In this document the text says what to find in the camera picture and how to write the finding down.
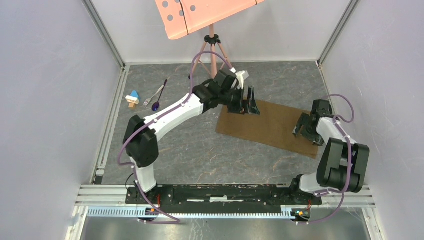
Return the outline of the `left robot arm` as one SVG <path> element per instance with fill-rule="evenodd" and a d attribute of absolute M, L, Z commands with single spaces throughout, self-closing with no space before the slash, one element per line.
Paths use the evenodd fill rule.
<path fill-rule="evenodd" d="M 122 152 L 130 158 L 135 170 L 138 197 L 145 204 L 157 198 L 154 162 L 159 156 L 159 141 L 185 121 L 223 105 L 229 113 L 259 115 L 254 87 L 245 90 L 249 77 L 246 70 L 219 70 L 214 78 L 193 87 L 191 92 L 173 105 L 144 118 L 134 115 L 128 122 Z"/>

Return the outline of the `brown cloth napkin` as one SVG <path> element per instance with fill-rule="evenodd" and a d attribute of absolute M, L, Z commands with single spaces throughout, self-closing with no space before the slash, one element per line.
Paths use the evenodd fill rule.
<path fill-rule="evenodd" d="M 309 158 L 316 158 L 319 147 L 293 130 L 302 113 L 298 109 L 276 103 L 258 100 L 259 115 L 229 113 L 223 107 L 216 125 L 219 134 L 287 150 Z"/>

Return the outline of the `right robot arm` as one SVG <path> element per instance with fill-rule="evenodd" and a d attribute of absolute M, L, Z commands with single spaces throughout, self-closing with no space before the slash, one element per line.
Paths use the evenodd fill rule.
<path fill-rule="evenodd" d="M 293 203 L 302 204 L 309 196 L 362 190 L 370 149 L 352 139 L 340 120 L 333 114 L 331 103 L 324 99 L 314 100 L 311 112 L 298 119 L 293 135 L 325 146 L 325 150 L 315 173 L 300 174 L 292 180 L 288 196 Z"/>

